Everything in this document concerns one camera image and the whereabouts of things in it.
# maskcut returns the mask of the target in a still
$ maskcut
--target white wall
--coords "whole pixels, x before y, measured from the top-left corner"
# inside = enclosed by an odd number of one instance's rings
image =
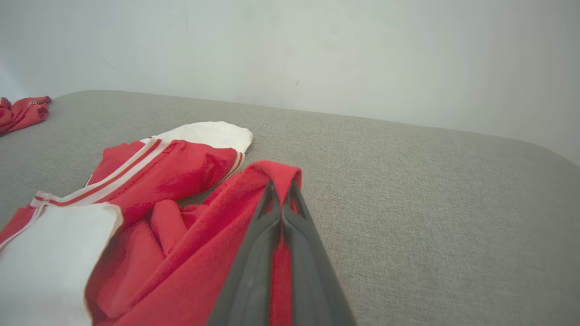
[[[527,140],[580,164],[580,2],[0,0],[31,96],[121,89]]]
[[[28,96],[22,86],[12,77],[12,73],[5,67],[4,62],[0,60],[0,97],[14,102]]]

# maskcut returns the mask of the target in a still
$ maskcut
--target clothing pile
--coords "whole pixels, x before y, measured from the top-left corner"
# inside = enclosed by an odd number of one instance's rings
[[[12,105],[5,97],[0,97],[0,135],[37,124],[46,120],[48,96],[27,97]]]
[[[268,182],[280,198],[301,182],[299,168],[270,161],[237,173],[252,137],[184,125],[105,149],[72,194],[39,191],[0,231],[2,323],[204,325]],[[200,205],[176,203],[215,186]],[[271,325],[291,325],[291,296],[282,244]]]

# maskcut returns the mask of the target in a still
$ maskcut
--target white fabric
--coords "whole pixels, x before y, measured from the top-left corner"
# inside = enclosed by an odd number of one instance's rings
[[[183,125],[155,136],[163,140],[185,140],[190,143],[207,144],[213,148],[233,148],[245,153],[253,139],[246,128],[223,121],[196,122]]]
[[[40,217],[41,212],[44,211],[44,207],[46,207],[46,206],[48,206],[48,205],[45,202],[40,202],[38,206],[35,206],[36,209],[34,210],[34,214],[32,215],[32,217],[30,217],[30,220],[28,221],[28,223],[26,223],[26,225],[22,229],[20,229],[18,232],[12,234],[8,239],[4,240],[4,242],[0,243],[0,250],[2,250],[2,248],[4,248],[4,246],[7,243],[9,243],[12,239],[19,236],[20,233],[26,231],[26,229],[28,229],[34,222],[36,222],[36,220]]]
[[[108,203],[39,209],[0,251],[0,324],[91,325],[86,283],[121,210]]]

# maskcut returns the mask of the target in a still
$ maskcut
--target crumpled red cloth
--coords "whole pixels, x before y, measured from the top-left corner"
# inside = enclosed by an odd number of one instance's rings
[[[46,120],[50,102],[52,99],[48,96],[27,97],[11,105],[7,98],[2,97],[0,99],[0,135]]]

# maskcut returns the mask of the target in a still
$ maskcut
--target red fabric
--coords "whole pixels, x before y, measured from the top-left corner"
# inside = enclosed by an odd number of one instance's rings
[[[119,205],[125,223],[87,285],[96,325],[204,325],[268,181],[274,180],[284,198],[291,181],[301,180],[298,168],[257,162],[203,204],[180,209],[174,200],[211,188],[229,167],[201,167],[201,161],[213,157],[209,153],[223,150],[206,146],[200,153],[181,148],[190,143],[176,143],[168,151],[182,153],[175,159],[194,171],[184,172],[172,160],[163,165],[160,158],[134,177],[148,181],[102,200]],[[172,200],[160,201],[155,195],[160,188]],[[290,280],[290,254],[281,246],[274,255],[271,325],[291,325]]]
[[[0,99],[0,134],[42,122],[48,116],[48,96],[27,97],[18,100],[14,105],[2,97]]]

